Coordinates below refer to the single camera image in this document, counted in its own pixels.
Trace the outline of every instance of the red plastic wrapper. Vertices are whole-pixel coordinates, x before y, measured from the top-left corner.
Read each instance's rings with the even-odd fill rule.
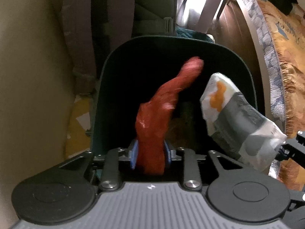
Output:
[[[136,166],[145,174],[163,174],[164,138],[178,102],[178,93],[192,84],[202,68],[203,60],[199,57],[190,58],[177,77],[163,84],[149,102],[140,105],[135,123],[139,142]]]

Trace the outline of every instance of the patterned blanket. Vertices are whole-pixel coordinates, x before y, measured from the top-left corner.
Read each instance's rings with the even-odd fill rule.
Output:
[[[257,28],[271,87],[271,111],[285,123],[285,134],[305,130],[304,10],[295,6],[285,16],[268,0],[243,0]],[[305,170],[292,160],[281,163],[279,179],[288,188],[302,189]]]

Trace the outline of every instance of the blue and white patterned fabric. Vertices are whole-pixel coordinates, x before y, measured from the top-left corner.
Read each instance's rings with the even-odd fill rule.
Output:
[[[242,0],[256,28],[260,46],[263,49],[270,83],[270,105],[274,122],[285,129],[286,113],[284,87],[279,58],[275,51],[268,25],[256,0]]]

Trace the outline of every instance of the backpack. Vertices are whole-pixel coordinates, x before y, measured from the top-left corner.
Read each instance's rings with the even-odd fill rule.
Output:
[[[52,0],[76,93],[91,93],[108,54],[134,36],[174,35],[177,0]]]

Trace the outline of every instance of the black circular joint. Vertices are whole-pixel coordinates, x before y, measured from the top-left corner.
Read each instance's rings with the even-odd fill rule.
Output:
[[[207,198],[225,216],[252,223],[281,217],[290,202],[283,183],[251,168],[227,170],[210,184]]]
[[[53,225],[73,219],[94,202],[91,184],[74,171],[52,171],[19,183],[12,204],[19,218],[40,225]]]

